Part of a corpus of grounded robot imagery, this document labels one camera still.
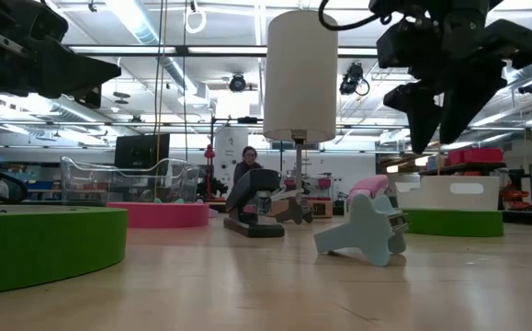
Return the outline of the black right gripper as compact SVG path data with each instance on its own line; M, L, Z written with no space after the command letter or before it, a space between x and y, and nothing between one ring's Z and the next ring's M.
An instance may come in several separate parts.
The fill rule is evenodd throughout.
M506 19L488 26L470 19L436 20L406 16L378 39L379 67L406 68L426 84L451 86L442 108L420 83L392 89L386 107L407 115L412 150L421 154L440 122L439 141L453 143L470 122L507 85L503 68L532 64L532 29Z

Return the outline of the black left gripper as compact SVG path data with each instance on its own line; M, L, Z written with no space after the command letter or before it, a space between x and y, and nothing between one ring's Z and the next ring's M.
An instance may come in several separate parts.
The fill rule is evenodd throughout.
M67 21L44 1L0 1L0 92L73 96L100 108L101 86L121 69L61 45L67 31Z

